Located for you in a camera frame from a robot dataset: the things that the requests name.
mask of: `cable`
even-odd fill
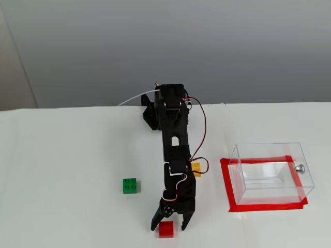
[[[150,91],[147,91],[147,92],[141,93],[141,94],[139,94],[139,95],[136,95],[135,97],[131,97],[130,99],[128,99],[128,100],[122,102],[121,104],[119,104],[119,105],[117,105],[117,106],[121,106],[121,105],[123,105],[124,103],[126,103],[126,102],[128,102],[128,101],[131,101],[131,100],[134,99],[134,98],[137,98],[137,97],[139,97],[139,96],[142,96],[143,94],[147,94],[147,93],[150,93],[150,92],[156,92],[156,91],[159,91],[159,89],[150,90]]]
[[[204,158],[204,157],[198,157],[198,158],[196,158],[196,159],[192,159],[192,160],[190,160],[190,162],[193,162],[193,161],[195,161],[195,160],[198,160],[198,159],[204,159],[206,162],[207,162],[207,170],[205,171],[205,172],[199,172],[199,171],[197,171],[197,170],[192,170],[192,172],[195,172],[195,173],[198,173],[198,174],[205,174],[205,173],[207,173],[208,172],[208,170],[209,170],[209,162],[208,162],[208,160],[206,159],[206,158]]]
[[[184,181],[187,179],[187,175],[186,175],[186,174],[182,173],[182,175],[184,175],[184,179],[181,180],[181,181],[179,181],[179,182],[176,184],[176,191],[178,190],[178,185],[179,185],[181,182],[184,182]],[[165,199],[165,198],[163,197],[163,194],[164,194],[164,192],[165,192],[166,190],[167,190],[167,189],[164,189],[164,191],[163,191],[163,193],[162,193],[162,199],[165,200],[165,201],[167,201],[167,202],[174,202],[174,201],[176,201],[176,200],[177,200],[177,196],[178,196],[177,193],[176,193],[176,197],[175,197],[174,199]]]
[[[186,89],[184,89],[184,91],[185,91],[186,97],[189,97],[189,95],[188,95],[188,93],[187,93]]]
[[[194,158],[195,154],[197,154],[197,152],[199,151],[200,147],[202,146],[203,142],[205,141],[206,133],[207,133],[207,119],[206,119],[206,114],[205,114],[205,112],[204,112],[204,110],[203,110],[203,107],[202,107],[201,103],[198,101],[197,98],[194,98],[194,97],[186,97],[186,98],[183,98],[183,99],[184,99],[184,100],[190,100],[191,98],[192,98],[192,99],[195,99],[195,100],[198,102],[198,104],[200,105],[200,107],[201,107],[201,110],[202,110],[202,112],[203,112],[203,116],[204,116],[204,118],[205,118],[205,133],[204,133],[204,135],[203,135],[203,139],[202,139],[202,141],[201,141],[200,146],[196,149],[195,153],[194,153],[193,156],[190,158],[190,161],[192,161],[192,159]]]
[[[191,105],[191,107],[188,109],[188,110],[191,110],[191,109],[192,109],[192,107],[193,107],[193,103],[192,103],[191,101],[188,101],[188,100],[186,100],[186,101],[185,101],[185,103],[187,103],[187,102],[191,103],[191,104],[190,104],[190,105]]]

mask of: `white cable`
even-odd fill
[[[181,183],[181,182],[184,182],[184,181],[187,179],[187,175],[186,175],[186,174],[182,173],[182,175],[184,175],[184,179],[181,180],[181,181],[179,181],[179,182],[176,184],[176,191],[178,190],[178,184]],[[176,201],[176,200],[177,200],[177,194],[176,194],[176,197],[175,197],[174,199],[165,199],[165,198],[163,197],[163,194],[164,194],[164,192],[165,192],[166,190],[167,190],[167,189],[164,189],[164,191],[163,191],[163,193],[162,193],[162,199],[165,200],[165,201],[167,201],[167,202],[171,202],[171,201],[174,202],[174,201]]]
[[[186,100],[186,101],[185,101],[185,103],[187,103],[187,102],[190,102],[190,103],[191,103],[191,108],[189,108],[189,110],[191,110],[192,107],[193,107],[193,103],[192,103],[191,101],[189,101],[189,100]]]
[[[122,102],[121,104],[117,105],[117,106],[121,106],[123,105],[124,103],[128,102],[128,101],[131,101],[132,99],[136,98],[136,97],[139,97],[139,96],[142,96],[143,94],[147,94],[147,93],[150,93],[150,92],[156,92],[156,91],[159,91],[159,89],[154,89],[154,90],[150,90],[150,91],[147,91],[147,92],[144,92],[144,93],[141,93],[139,95],[136,95],[135,97],[131,97],[130,99]]]

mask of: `gray wall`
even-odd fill
[[[0,3],[40,107],[116,105],[155,81],[203,103],[331,101],[330,0]]]
[[[0,8],[0,111],[36,107],[30,85]]]

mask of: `red wire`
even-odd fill
[[[197,98],[194,98],[194,97],[185,97],[185,98],[183,98],[183,99],[188,99],[188,100],[189,100],[190,98],[195,99],[195,100],[198,102],[198,104],[200,105],[201,110],[202,110],[202,112],[203,112],[203,116],[204,116],[204,118],[205,118],[205,133],[204,133],[204,135],[203,135],[203,139],[202,139],[202,141],[201,141],[200,146],[196,149],[195,153],[194,153],[193,156],[190,158],[190,161],[192,161],[192,159],[194,158],[195,154],[197,154],[197,152],[199,151],[199,149],[200,149],[200,147],[202,146],[203,142],[205,141],[206,133],[207,133],[207,120],[206,120],[206,114],[205,114],[205,112],[204,112],[204,110],[203,110],[203,107],[202,107],[201,103],[198,101]]]
[[[198,159],[204,159],[204,160],[206,160],[206,162],[207,162],[207,170],[205,171],[205,172],[199,172],[199,171],[197,171],[197,170],[192,170],[192,172],[195,172],[195,173],[198,173],[198,174],[205,174],[205,173],[207,173],[208,172],[208,170],[209,170],[209,162],[208,162],[208,160],[206,159],[206,158],[204,158],[204,157],[198,157],[198,158],[196,158],[196,159],[192,159],[192,160],[190,160],[190,162],[193,162],[193,161],[195,161],[195,160],[198,160]]]

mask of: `clear plastic box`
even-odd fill
[[[228,168],[237,205],[299,203],[314,188],[300,143],[237,144]]]

